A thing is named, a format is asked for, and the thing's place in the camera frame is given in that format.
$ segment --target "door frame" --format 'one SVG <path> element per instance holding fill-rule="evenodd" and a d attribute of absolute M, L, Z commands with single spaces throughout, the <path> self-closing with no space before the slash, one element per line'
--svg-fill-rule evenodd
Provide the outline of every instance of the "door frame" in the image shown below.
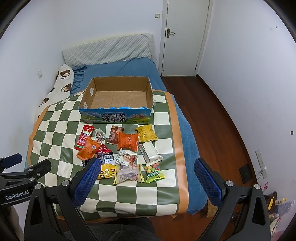
<path fill-rule="evenodd" d="M 209 8 L 207 11 L 207 20 L 205 23 L 205 32 L 204 32 L 204 36 L 202 38 L 202 45 L 200 47 L 200 53 L 197 58 L 197 63 L 196 63 L 194 75 L 197 74 L 198 67 L 201 62 L 202 54 L 205 49 L 205 43 L 207 40 L 207 35 L 208 35 L 210 20 L 211 20 L 211 14 L 212 14 L 212 9 L 213 9 L 213 1 L 214 0 L 209 0 Z M 163 17 L 162 17 L 162 23 L 161 23 L 160 51 L 159 51 L 159 62 L 158 62 L 158 73 L 160 76 L 162 76 L 162 72 L 163 72 L 163 57 L 164 57 L 164 51 L 165 51 L 165 37 L 166 37 L 166 29 L 167 29 L 167 20 L 168 20 L 168 0 L 163 0 Z"/>

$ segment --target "wooden floor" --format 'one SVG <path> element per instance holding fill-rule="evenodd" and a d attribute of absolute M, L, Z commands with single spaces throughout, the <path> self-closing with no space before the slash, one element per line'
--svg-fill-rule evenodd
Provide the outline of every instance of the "wooden floor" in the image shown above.
<path fill-rule="evenodd" d="M 200 157 L 209 166 L 220 173 L 224 180 L 232 180 L 243 186 L 239 168 L 248 163 L 245 147 L 237 136 L 233 123 L 221 104 L 205 87 L 200 77 L 162 77 L 162 80 L 181 108 L 191 125 L 198 145 Z M 253 180 L 244 186 L 251 186 Z M 195 215 L 183 214 L 152 217 L 156 236 L 163 241 L 194 241 L 202 234 L 211 218 L 203 212 Z M 231 224 L 226 229 L 223 239 L 231 235 Z"/>

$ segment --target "white quilted headboard cover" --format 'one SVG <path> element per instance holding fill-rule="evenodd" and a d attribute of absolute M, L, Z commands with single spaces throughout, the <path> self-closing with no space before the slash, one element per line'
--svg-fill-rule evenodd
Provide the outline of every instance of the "white quilted headboard cover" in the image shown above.
<path fill-rule="evenodd" d="M 152 34 L 133 34 L 99 40 L 63 50 L 64 59 L 70 67 L 124 61 L 148 57 L 156 62 Z"/>

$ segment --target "blue bed sheet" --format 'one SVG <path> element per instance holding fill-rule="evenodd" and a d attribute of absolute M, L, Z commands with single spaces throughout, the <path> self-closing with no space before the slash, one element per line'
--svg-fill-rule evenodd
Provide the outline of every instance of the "blue bed sheet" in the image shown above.
<path fill-rule="evenodd" d="M 107 64 L 82 65 L 74 67 L 73 71 L 74 82 L 71 95 L 86 89 L 92 78 L 105 76 L 147 76 L 150 79 L 153 89 L 167 91 L 155 67 L 155 63 L 147 57 Z M 207 202 L 207 195 L 193 169 L 194 161 L 199 158 L 200 155 L 191 126 L 177 105 L 174 96 L 173 100 L 177 110 L 185 156 L 189 190 L 189 205 L 187 212 L 195 214 L 201 210 Z"/>

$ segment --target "red snack package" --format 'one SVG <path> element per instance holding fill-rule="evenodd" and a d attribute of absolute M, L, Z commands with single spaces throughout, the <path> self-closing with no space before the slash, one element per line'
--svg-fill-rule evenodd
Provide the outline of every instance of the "red snack package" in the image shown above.
<path fill-rule="evenodd" d="M 118 147 L 117 150 L 120 148 L 130 148 L 134 152 L 138 151 L 138 139 L 139 139 L 139 133 L 135 134 L 124 134 L 122 132 L 118 133 Z"/>
<path fill-rule="evenodd" d="M 112 126 L 107 143 L 118 145 L 118 133 L 123 132 L 124 128 L 119 126 Z"/>
<path fill-rule="evenodd" d="M 109 148 L 107 148 L 104 144 L 101 144 L 100 148 L 96 152 L 96 156 L 97 158 L 99 158 L 110 153 L 112 153 L 112 151 Z"/>
<path fill-rule="evenodd" d="M 83 161 L 92 159 L 100 146 L 101 144 L 98 142 L 92 140 L 90 137 L 86 137 L 84 148 L 76 156 Z"/>
<path fill-rule="evenodd" d="M 74 149 L 82 150 L 85 146 L 86 138 L 91 136 L 94 129 L 93 126 L 84 125 Z"/>

